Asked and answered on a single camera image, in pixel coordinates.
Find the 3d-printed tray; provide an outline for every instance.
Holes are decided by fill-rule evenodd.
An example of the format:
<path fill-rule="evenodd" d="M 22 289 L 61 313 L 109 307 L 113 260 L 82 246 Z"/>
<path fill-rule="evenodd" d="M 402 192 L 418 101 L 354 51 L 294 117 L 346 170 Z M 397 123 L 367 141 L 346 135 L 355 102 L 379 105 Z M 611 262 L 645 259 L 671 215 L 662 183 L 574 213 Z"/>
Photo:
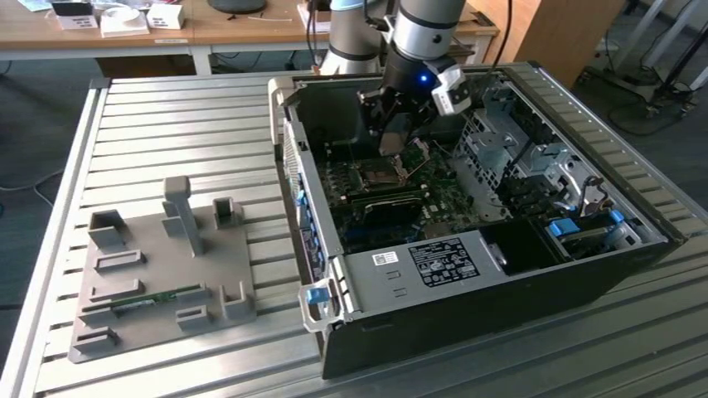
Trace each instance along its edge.
<path fill-rule="evenodd" d="M 165 214 L 94 213 L 67 359 L 77 363 L 255 319 L 242 209 L 189 208 L 165 179 Z"/>

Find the desk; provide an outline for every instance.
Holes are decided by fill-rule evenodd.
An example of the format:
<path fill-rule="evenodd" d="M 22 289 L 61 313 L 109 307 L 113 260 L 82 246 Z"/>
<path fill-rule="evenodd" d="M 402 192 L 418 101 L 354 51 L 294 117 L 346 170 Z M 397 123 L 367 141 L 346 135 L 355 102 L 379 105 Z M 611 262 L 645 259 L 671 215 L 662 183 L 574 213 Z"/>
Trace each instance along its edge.
<path fill-rule="evenodd" d="M 290 22 L 255 21 L 247 16 L 227 21 L 227 14 L 211 9 L 205 0 L 182 0 L 181 4 L 183 29 L 151 29 L 149 35 L 101 39 L 97 29 L 61 31 L 43 18 L 45 12 L 29 12 L 17 0 L 0 0 L 0 61 L 186 54 L 197 75 L 209 75 L 211 53 L 307 49 L 297 0 L 267 0 L 262 12 L 263 18 L 289 18 Z M 473 21 L 459 22 L 455 37 L 475 51 L 467 63 L 481 63 L 497 32 Z M 325 48 L 326 39 L 327 35 L 317 35 L 318 48 Z"/>
<path fill-rule="evenodd" d="M 545 71 L 525 64 L 513 68 L 577 132 L 578 142 L 691 237 L 661 264 L 585 307 L 323 381 L 314 336 L 302 328 L 274 160 L 261 149 L 255 156 L 245 150 L 254 138 L 269 140 L 267 80 L 301 72 L 115 79 L 110 87 L 87 92 L 0 396 L 577 397 L 605 391 L 637 397 L 669 388 L 674 396 L 705 392 L 708 215 Z M 95 157 L 126 159 L 151 151 L 171 158 L 89 172 Z M 257 170 L 249 169 L 254 158 L 262 158 Z M 191 178 L 193 206 L 217 197 L 243 204 L 257 320 L 73 364 L 66 350 L 89 213 L 115 209 L 133 217 L 161 212 L 159 179 L 178 174 Z"/>
<path fill-rule="evenodd" d="M 186 15 L 191 0 L 183 0 Z M 101 38 L 98 29 L 62 31 L 46 12 L 29 12 L 17 0 L 0 0 L 0 60 L 47 60 L 109 56 L 190 54 L 191 24 L 178 31 L 153 29 L 149 35 Z"/>

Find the metal rack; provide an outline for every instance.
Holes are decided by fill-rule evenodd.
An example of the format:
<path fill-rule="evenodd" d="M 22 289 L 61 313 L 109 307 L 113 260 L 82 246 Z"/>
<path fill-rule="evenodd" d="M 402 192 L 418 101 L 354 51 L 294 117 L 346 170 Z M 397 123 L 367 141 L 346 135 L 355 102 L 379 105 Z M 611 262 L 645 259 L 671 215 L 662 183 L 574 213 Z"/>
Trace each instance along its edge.
<path fill-rule="evenodd" d="M 323 381 L 297 306 L 274 158 L 255 150 L 269 141 L 266 82 L 291 72 L 113 80 L 87 92 L 0 396 L 705 393 L 708 215 L 546 73 L 527 64 L 513 69 L 690 237 L 659 265 L 583 308 Z M 158 181 L 175 172 L 191 178 L 193 206 L 223 195 L 243 202 L 258 318 L 73 364 L 66 352 L 89 214 L 103 206 L 122 216 L 159 211 Z"/>

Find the green circuit board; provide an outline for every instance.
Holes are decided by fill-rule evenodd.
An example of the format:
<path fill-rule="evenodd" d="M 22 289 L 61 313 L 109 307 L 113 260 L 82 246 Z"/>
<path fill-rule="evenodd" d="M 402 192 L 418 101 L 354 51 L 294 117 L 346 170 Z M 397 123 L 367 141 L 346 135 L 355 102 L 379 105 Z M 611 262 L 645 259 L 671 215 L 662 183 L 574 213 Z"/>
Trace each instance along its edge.
<path fill-rule="evenodd" d="M 467 231 L 481 223 L 447 164 L 421 141 L 395 156 L 323 163 L 321 184 L 347 253 Z"/>

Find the blue latch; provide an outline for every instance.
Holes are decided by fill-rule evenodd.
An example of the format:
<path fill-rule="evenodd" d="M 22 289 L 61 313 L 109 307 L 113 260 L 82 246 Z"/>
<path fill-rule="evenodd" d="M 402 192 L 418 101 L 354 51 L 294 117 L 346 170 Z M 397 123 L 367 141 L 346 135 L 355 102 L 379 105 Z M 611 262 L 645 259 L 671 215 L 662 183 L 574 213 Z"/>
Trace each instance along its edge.
<path fill-rule="evenodd" d="M 307 204 L 307 197 L 305 197 L 305 191 L 303 189 L 301 189 L 298 192 L 297 192 L 297 206 L 305 206 Z"/>
<path fill-rule="evenodd" d="M 318 304 L 329 301 L 327 288 L 311 288 L 305 292 L 305 300 L 307 304 Z"/>
<path fill-rule="evenodd" d="M 549 229 L 554 237 L 579 232 L 579 228 L 574 224 L 573 220 L 570 220 L 569 218 L 562 218 L 561 220 L 551 221 Z"/>
<path fill-rule="evenodd" d="M 621 214 L 621 211 L 611 210 L 609 212 L 609 217 L 611 218 L 611 221 L 614 221 L 614 224 L 619 224 L 623 221 L 623 214 Z"/>

